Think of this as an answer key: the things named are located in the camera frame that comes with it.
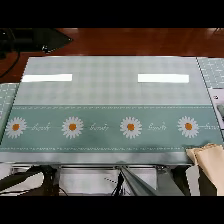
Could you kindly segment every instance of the wooden floor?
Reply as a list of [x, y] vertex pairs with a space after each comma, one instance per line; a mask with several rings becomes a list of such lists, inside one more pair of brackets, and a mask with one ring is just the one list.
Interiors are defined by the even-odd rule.
[[[74, 39], [48, 56], [62, 55], [148, 55], [224, 57], [223, 28], [58, 28]], [[19, 82], [30, 56], [21, 53], [18, 64], [0, 83]], [[16, 59], [16, 53], [0, 60], [0, 75]]]

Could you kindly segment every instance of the gingham pattern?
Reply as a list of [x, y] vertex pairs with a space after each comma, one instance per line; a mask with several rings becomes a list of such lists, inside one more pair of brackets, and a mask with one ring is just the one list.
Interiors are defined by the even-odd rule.
[[18, 85], [19, 84], [17, 83], [0, 84], [0, 139], [4, 132], [5, 124], [7, 122]]
[[208, 88], [224, 88], [224, 59], [198, 57], [198, 63]]
[[[188, 74], [188, 84], [138, 83], [139, 73]], [[24, 75], [73, 74], [72, 82], [21, 83], [14, 105], [210, 105], [196, 58], [30, 58]]]

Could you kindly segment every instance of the glass table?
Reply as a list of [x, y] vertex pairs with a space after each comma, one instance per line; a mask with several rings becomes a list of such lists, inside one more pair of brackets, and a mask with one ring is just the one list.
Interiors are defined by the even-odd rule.
[[[138, 82], [138, 74], [188, 81]], [[194, 57], [33, 57], [0, 161], [188, 164], [186, 148], [207, 143], [222, 144], [223, 137]]]

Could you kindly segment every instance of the beige cloth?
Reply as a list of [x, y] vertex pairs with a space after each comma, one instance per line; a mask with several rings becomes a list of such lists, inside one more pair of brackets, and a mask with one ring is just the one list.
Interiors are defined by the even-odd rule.
[[217, 188], [217, 195], [224, 196], [224, 150], [221, 145], [207, 144], [202, 148], [187, 149], [187, 155], [199, 165]]

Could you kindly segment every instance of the flower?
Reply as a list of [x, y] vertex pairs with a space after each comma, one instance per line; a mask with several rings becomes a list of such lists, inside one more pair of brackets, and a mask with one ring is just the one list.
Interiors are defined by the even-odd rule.
[[83, 122], [78, 117], [69, 117], [63, 122], [62, 127], [62, 131], [64, 131], [66, 138], [70, 137], [71, 139], [82, 134], [81, 130], [83, 130]]
[[123, 131], [123, 135], [126, 135], [126, 138], [135, 138], [141, 134], [140, 130], [142, 130], [142, 125], [138, 119], [134, 117], [126, 117], [123, 119], [120, 125], [120, 131]]
[[26, 128], [25, 119], [14, 117], [14, 119], [8, 122], [5, 131], [8, 138], [17, 138], [23, 134], [23, 131], [25, 131]]
[[179, 127], [179, 131], [182, 131], [182, 135], [188, 138], [194, 138], [199, 133], [199, 127], [194, 118], [182, 117], [179, 119], [177, 127]]

